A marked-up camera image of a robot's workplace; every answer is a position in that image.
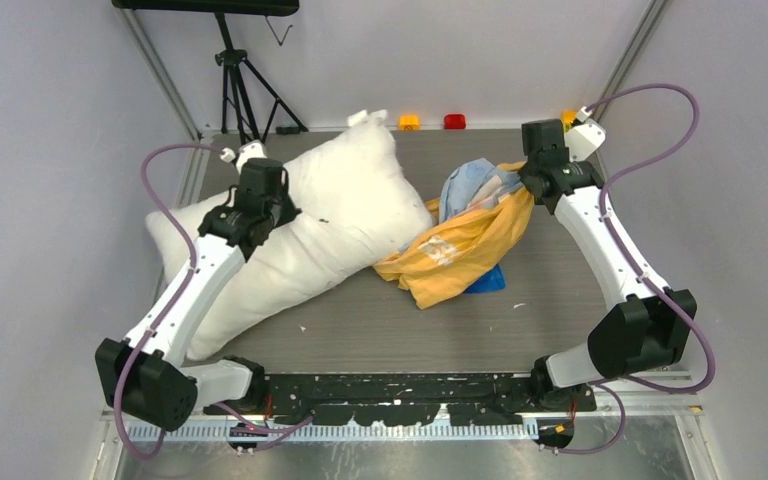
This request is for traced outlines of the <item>orange pillowcase with white print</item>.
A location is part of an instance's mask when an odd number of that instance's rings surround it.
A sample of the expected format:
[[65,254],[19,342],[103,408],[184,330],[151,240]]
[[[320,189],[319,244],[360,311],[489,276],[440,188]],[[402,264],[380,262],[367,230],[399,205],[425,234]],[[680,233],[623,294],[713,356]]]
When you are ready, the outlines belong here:
[[375,273],[408,291],[420,309],[465,293],[528,227],[535,197],[518,175],[525,165],[479,158],[457,167],[440,195],[424,204],[431,226],[374,264]]

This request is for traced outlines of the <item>white pillow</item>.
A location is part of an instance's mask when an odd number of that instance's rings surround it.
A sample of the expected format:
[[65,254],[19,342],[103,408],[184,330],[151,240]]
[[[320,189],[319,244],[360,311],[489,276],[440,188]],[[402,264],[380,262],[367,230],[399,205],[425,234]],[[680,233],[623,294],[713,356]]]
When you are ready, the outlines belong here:
[[405,178],[385,110],[359,111],[347,130],[286,163],[300,214],[273,230],[218,294],[187,359],[201,361],[286,309],[406,248],[432,216]]

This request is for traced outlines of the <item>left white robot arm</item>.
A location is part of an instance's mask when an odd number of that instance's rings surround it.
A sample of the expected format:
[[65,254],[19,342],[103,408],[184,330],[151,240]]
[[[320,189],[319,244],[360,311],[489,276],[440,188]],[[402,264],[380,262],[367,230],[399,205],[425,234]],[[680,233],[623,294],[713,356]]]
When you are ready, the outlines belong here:
[[145,317],[121,340],[103,340],[95,352],[106,401],[164,432],[180,428],[195,410],[230,401],[258,412],[267,398],[260,365],[238,357],[187,367],[186,352],[210,307],[270,233],[299,214],[289,178],[272,159],[241,166],[232,199],[203,218],[189,257]]

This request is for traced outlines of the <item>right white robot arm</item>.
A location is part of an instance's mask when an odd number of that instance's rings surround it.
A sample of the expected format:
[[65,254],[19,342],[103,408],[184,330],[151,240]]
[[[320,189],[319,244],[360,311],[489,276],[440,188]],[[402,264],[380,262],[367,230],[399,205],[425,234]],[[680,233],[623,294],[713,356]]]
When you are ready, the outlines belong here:
[[559,119],[522,125],[526,162],[518,175],[538,205],[568,231],[601,288],[607,313],[583,343],[535,361],[527,391],[556,410],[586,384],[676,364],[697,303],[649,266],[614,215],[588,157],[605,139],[591,120],[566,129]]

